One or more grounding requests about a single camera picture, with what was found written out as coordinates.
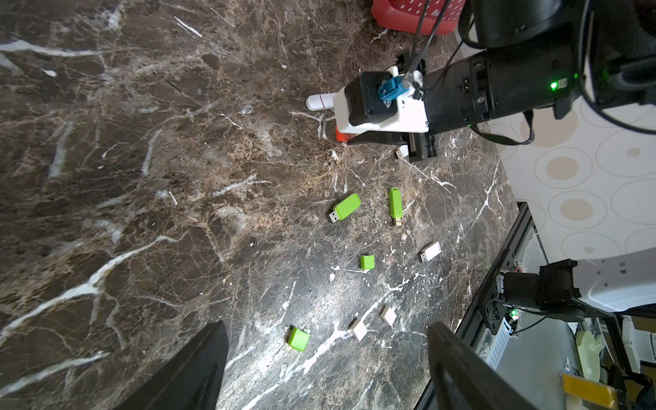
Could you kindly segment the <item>red usb drive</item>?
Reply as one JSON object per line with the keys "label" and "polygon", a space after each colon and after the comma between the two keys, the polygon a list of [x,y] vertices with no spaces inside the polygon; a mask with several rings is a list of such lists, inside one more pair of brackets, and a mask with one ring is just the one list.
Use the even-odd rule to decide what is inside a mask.
{"label": "red usb drive", "polygon": [[336,132],[336,141],[339,143],[348,143],[348,141],[352,140],[352,138],[355,136],[350,133],[342,133],[338,130],[337,127],[335,127],[335,132]]}

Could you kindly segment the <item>white rounded usb drive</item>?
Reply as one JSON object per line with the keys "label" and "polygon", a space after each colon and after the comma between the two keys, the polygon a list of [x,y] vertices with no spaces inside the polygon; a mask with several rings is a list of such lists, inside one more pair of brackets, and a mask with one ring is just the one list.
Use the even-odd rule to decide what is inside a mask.
{"label": "white rounded usb drive", "polygon": [[336,93],[314,94],[307,97],[305,104],[310,111],[323,111],[334,109],[334,97]]}

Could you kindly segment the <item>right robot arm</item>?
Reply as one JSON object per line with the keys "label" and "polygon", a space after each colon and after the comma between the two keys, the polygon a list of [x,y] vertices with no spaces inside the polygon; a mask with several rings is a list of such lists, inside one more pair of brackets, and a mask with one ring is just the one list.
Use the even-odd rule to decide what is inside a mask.
{"label": "right robot arm", "polygon": [[474,54],[427,73],[416,40],[388,71],[365,72],[341,92],[337,129],[349,145],[404,145],[413,162],[434,157],[439,134],[551,109],[576,99],[602,118],[655,102],[652,1],[447,1]]}

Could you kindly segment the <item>green usb drive capped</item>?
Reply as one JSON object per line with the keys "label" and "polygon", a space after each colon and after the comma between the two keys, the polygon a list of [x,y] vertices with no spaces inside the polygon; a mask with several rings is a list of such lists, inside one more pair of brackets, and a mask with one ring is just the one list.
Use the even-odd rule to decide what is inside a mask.
{"label": "green usb drive capped", "polygon": [[336,223],[341,220],[345,220],[351,214],[360,208],[361,200],[357,193],[352,193],[341,202],[333,207],[331,212],[328,214],[328,218],[331,223]]}

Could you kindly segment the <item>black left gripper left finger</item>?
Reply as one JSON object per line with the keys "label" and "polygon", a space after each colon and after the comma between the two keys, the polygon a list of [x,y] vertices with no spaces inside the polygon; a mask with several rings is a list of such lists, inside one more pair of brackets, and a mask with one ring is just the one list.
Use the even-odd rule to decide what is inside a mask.
{"label": "black left gripper left finger", "polygon": [[228,350],[225,323],[206,324],[181,351],[117,408],[216,408]]}

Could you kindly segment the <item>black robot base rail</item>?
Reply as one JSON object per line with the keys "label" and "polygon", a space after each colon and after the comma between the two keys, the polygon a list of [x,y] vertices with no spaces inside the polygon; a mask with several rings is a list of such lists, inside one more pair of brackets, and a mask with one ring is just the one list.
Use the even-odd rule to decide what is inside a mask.
{"label": "black robot base rail", "polygon": [[[502,295],[507,287],[502,284],[505,273],[514,271],[514,261],[522,239],[527,237],[535,227],[527,203],[519,205],[519,216],[514,222],[502,249],[495,258],[492,267],[485,276],[483,283],[467,309],[464,319],[456,330],[451,330],[456,336],[475,351],[475,343],[482,339],[486,331],[502,334],[502,319],[507,311],[504,307],[505,297]],[[422,396],[415,405],[417,409],[439,409],[435,398],[435,390],[430,379]]]}

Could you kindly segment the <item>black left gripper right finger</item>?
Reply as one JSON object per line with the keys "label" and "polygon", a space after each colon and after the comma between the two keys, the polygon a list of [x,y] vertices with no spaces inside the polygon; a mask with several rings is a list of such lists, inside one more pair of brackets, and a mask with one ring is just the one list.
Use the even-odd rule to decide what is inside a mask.
{"label": "black left gripper right finger", "polygon": [[439,409],[533,409],[445,324],[427,331],[430,378]]}

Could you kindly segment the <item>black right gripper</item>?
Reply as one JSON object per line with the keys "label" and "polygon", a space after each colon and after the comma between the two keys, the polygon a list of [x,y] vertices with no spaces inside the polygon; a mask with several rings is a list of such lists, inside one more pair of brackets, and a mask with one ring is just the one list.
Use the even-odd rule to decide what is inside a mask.
{"label": "black right gripper", "polygon": [[531,125],[536,110],[546,108],[563,118],[572,108],[574,68],[573,40],[568,30],[553,30],[520,44],[486,49],[429,74],[429,89],[424,94],[426,132],[366,132],[349,143],[404,145],[410,162],[437,156],[438,136],[463,127],[497,145],[530,145],[536,140],[534,130],[526,139],[516,141],[483,133],[478,124],[523,114]]}

